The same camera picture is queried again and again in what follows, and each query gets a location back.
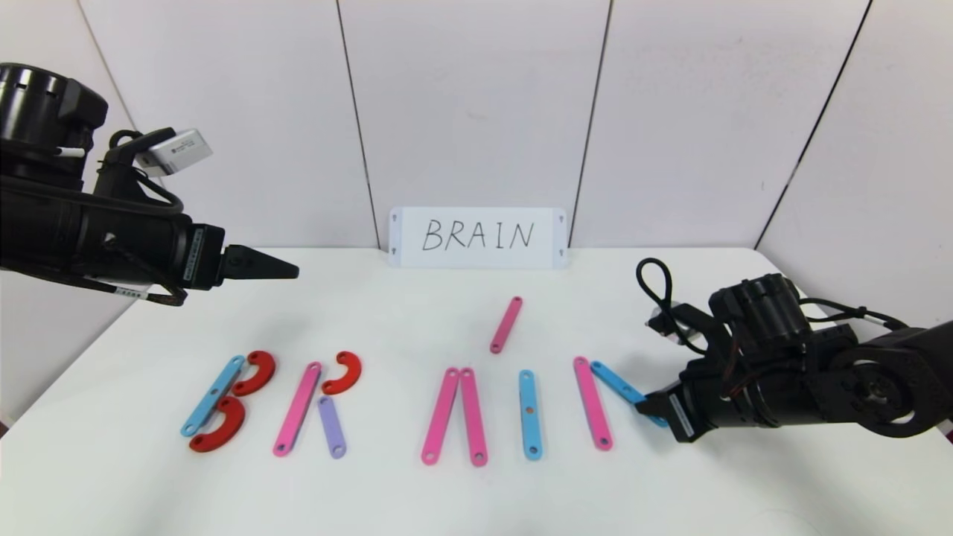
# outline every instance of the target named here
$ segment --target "wall panel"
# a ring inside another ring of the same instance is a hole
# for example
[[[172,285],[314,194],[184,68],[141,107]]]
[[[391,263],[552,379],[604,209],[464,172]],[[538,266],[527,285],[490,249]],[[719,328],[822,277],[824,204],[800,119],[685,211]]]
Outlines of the wall panel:
[[[382,243],[395,206],[572,213],[608,6],[341,2]]]
[[[335,2],[82,0],[142,131],[215,155],[165,179],[196,221],[252,246],[375,246]]]
[[[759,247],[805,292],[911,325],[953,320],[951,21],[945,0],[870,8]]]
[[[753,247],[866,5],[615,2],[572,245]]]

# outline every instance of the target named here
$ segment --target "white sign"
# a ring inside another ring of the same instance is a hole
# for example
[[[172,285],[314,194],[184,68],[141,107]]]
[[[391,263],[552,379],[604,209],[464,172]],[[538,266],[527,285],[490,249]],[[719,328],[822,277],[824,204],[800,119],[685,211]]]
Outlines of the white sign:
[[[393,266],[564,268],[562,209],[397,207],[390,214]]]

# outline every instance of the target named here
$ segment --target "panel seam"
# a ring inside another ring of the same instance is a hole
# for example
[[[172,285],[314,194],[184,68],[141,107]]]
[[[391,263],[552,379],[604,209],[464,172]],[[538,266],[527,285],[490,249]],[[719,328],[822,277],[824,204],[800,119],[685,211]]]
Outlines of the panel seam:
[[[126,99],[123,98],[122,93],[119,91],[119,85],[116,84],[116,79],[112,76],[112,70],[110,69],[110,64],[106,62],[106,56],[103,55],[103,48],[99,46],[99,40],[96,39],[96,34],[92,31],[92,25],[90,24],[90,18],[86,16],[86,10],[83,9],[83,4],[80,3],[80,0],[76,0],[76,7],[79,8],[79,14],[83,17],[83,24],[86,25],[86,31],[90,34],[90,39],[92,39],[92,45],[96,47],[96,53],[99,54],[99,62],[103,64],[103,69],[106,70],[106,76],[109,77],[110,83],[112,84],[112,90],[116,92],[116,96],[119,97],[119,107],[122,108],[123,113],[126,115],[126,120],[129,121],[130,126],[134,131],[139,129],[135,126],[135,121],[132,120],[132,114],[129,113],[129,107],[126,106]],[[162,188],[166,187],[166,183],[162,180],[161,176],[154,177],[152,180],[159,183],[159,186]]]
[[[364,164],[364,181],[367,183],[367,197],[371,201],[371,219],[374,223],[374,236],[377,240],[377,249],[380,248],[380,230],[377,229],[377,211],[374,208],[374,191],[371,189],[371,174],[367,168],[367,153],[364,151],[364,133],[360,128],[360,115],[357,113],[357,93],[355,93],[355,80],[351,75],[351,57],[348,55],[348,41],[344,36],[344,17],[341,15],[340,0],[335,0],[337,5],[337,23],[341,27],[341,44],[344,46],[344,64],[348,68],[348,83],[351,85],[351,102],[355,108],[355,123],[357,124],[357,140],[360,142],[360,157]]]
[[[769,216],[768,220],[764,223],[764,228],[761,229],[761,234],[758,236],[758,240],[755,241],[755,250],[761,246],[761,241],[764,240],[764,235],[768,232],[768,227],[771,225],[771,221],[778,212],[778,207],[781,206],[781,201],[784,200],[784,195],[787,194],[787,190],[791,186],[791,182],[794,180],[794,175],[798,172],[798,168],[801,166],[801,161],[804,160],[804,155],[807,154],[807,148],[811,145],[811,141],[814,139],[814,134],[818,131],[818,126],[821,125],[821,120],[824,118],[824,113],[827,112],[827,105],[830,104],[831,97],[834,96],[834,91],[837,89],[838,83],[841,82],[843,70],[847,67],[847,61],[850,60],[850,54],[854,52],[854,45],[857,45],[857,39],[861,36],[863,23],[867,20],[867,14],[870,12],[870,7],[873,4],[873,0],[867,0],[867,7],[863,10],[861,22],[857,25],[857,31],[854,33],[854,39],[851,40],[850,47],[847,48],[847,55],[844,56],[843,62],[841,63],[841,69],[837,72],[837,76],[834,78],[834,84],[831,86],[831,91],[827,94],[827,98],[824,100],[824,105],[821,106],[821,113],[818,114],[818,119],[814,122],[814,127],[811,129],[811,134],[807,136],[807,141],[804,142],[804,147],[801,148],[801,154],[798,156],[798,161],[795,162],[794,169],[791,170],[791,175],[788,176],[787,182],[784,183],[784,189],[781,190],[781,195],[778,196],[778,201],[775,203],[774,209],[771,210],[771,216]]]

